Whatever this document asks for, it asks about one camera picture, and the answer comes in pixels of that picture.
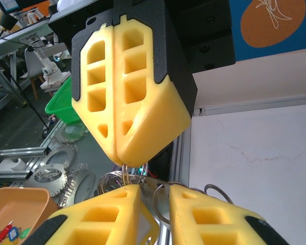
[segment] blue poster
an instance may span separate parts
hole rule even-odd
[[[236,60],[306,48],[306,0],[230,0]]]

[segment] orange plastic bin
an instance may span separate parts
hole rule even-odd
[[[46,189],[14,188],[0,189],[0,231],[13,221],[12,226],[18,232],[30,228],[27,237],[36,230],[51,214],[58,210],[58,205],[50,197]],[[2,244],[22,244],[25,239],[20,237],[10,242],[8,236]]]

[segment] whiteboard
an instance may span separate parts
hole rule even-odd
[[[218,185],[289,244],[306,244],[306,105],[194,117],[189,182]]]

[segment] yellow foam pad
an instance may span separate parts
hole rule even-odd
[[[169,76],[154,82],[150,27],[122,16],[115,43],[117,155],[137,167],[177,138],[191,117]]]
[[[47,245],[136,244],[140,187],[128,185],[51,215],[68,218]]]
[[[81,51],[81,97],[72,106],[107,156],[121,164],[114,126],[114,30],[101,28]]]
[[[81,99],[72,105],[108,157],[130,167],[154,157],[191,121],[170,77],[154,82],[152,29],[125,15],[119,25],[95,32],[82,49]]]
[[[174,245],[265,245],[245,220],[258,214],[188,188],[170,187],[170,220]]]

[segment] white line drawing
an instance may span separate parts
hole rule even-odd
[[[277,0],[258,0],[261,2],[256,6],[256,8],[259,8],[261,6],[265,5],[265,8],[267,9],[267,12],[269,13],[273,26],[274,28],[278,29],[279,28],[279,22],[278,19],[282,20],[292,20],[292,18],[285,16],[279,9],[277,5]]]

